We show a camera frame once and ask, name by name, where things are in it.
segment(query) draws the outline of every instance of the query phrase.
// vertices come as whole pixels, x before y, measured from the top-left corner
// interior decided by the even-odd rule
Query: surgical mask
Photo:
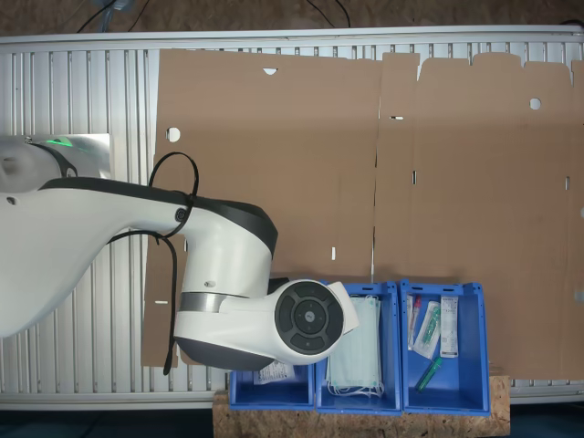
[[[380,397],[379,343],[380,301],[373,296],[351,297],[359,326],[343,336],[328,358],[328,391],[333,395],[375,395]]]

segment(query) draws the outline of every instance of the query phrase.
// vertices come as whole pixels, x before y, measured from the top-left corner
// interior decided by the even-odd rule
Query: white label
[[[254,371],[254,385],[265,385],[271,381],[294,378],[294,366],[274,360],[260,371]]]
[[[458,357],[458,297],[441,297],[440,356]]]

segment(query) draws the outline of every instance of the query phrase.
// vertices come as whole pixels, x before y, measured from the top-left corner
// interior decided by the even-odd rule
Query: flattened cardboard box
[[[480,282],[493,362],[584,379],[582,62],[573,87],[567,66],[508,54],[418,65],[383,58],[376,279]]]
[[[279,232],[275,276],[369,281],[381,63],[163,50],[160,66],[154,160],[188,153],[201,196],[263,208]],[[171,158],[155,185],[189,193],[192,173]],[[147,264],[141,360],[161,367],[170,306],[154,301],[170,301],[168,249],[151,240]]]

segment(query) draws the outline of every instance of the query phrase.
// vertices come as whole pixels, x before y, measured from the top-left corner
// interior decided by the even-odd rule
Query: blue plastic bin
[[[419,295],[422,301],[414,331],[416,337],[429,301],[440,302],[440,297],[446,295],[458,296],[458,358],[443,358],[442,367],[422,393],[415,386],[431,362],[408,350],[407,294]],[[400,299],[403,409],[418,413],[490,415],[485,303],[481,285],[425,285],[402,280]],[[440,341],[433,358],[439,356]]]
[[[375,295],[380,298],[381,374],[385,392],[381,398],[365,395],[339,397],[332,395],[325,380],[327,361],[316,365],[317,412],[401,415],[400,335],[398,294],[395,283],[347,284],[349,295]]]
[[[231,371],[229,407],[234,410],[312,411],[314,365],[294,367],[294,379],[254,385],[252,371]]]

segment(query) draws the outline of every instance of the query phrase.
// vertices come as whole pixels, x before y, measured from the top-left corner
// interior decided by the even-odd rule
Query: circular button panel
[[[340,338],[342,308],[320,283],[300,281],[290,285],[276,303],[276,329],[294,351],[315,355]]]

